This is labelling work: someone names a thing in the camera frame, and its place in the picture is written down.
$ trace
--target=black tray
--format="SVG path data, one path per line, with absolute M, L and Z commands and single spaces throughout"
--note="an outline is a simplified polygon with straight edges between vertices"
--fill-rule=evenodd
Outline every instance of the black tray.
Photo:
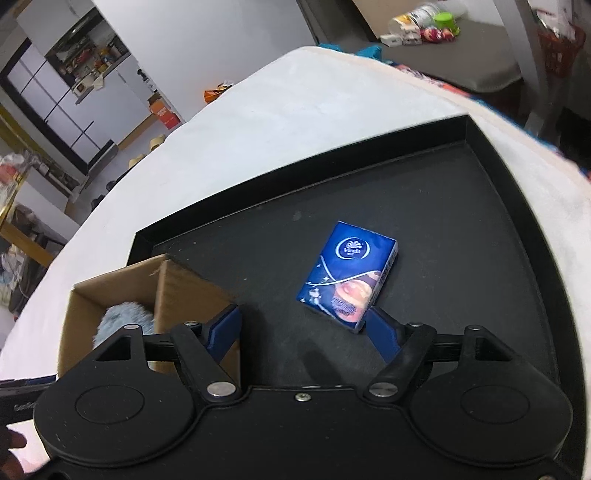
M 441 333 L 484 325 L 559 382 L 574 410 L 563 462 L 580 472 L 582 363 L 553 257 L 519 187 L 461 116 L 348 145 L 246 181 L 137 233 L 129 264 L 166 253 L 236 296 L 246 385 L 365 386 L 369 339 L 296 300 L 335 223 L 400 242 L 377 305 Z

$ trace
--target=fluffy gray toy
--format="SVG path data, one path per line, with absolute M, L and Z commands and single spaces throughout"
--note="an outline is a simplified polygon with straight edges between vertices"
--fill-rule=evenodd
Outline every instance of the fluffy gray toy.
M 107 309 L 99 323 L 92 348 L 98 347 L 124 325 L 137 323 L 144 335 L 154 333 L 154 315 L 134 301 L 126 301 Z

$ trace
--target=human hand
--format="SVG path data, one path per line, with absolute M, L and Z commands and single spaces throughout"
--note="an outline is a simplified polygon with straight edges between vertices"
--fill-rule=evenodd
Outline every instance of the human hand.
M 23 448 L 27 439 L 18 432 L 0 426 L 0 479 L 21 480 L 25 476 L 22 466 L 10 448 Z

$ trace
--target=vinda logo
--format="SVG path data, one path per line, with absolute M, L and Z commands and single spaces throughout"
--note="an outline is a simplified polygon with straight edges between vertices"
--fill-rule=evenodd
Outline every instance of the vinda logo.
M 369 255 L 369 243 L 356 236 L 350 236 L 337 244 L 335 254 L 343 260 L 365 258 Z

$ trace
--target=orange box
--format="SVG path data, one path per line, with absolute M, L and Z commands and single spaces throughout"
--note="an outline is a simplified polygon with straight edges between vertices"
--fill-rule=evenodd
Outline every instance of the orange box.
M 161 97 L 150 98 L 150 112 L 158 117 L 169 130 L 176 127 L 181 121 L 174 112 L 171 112 Z

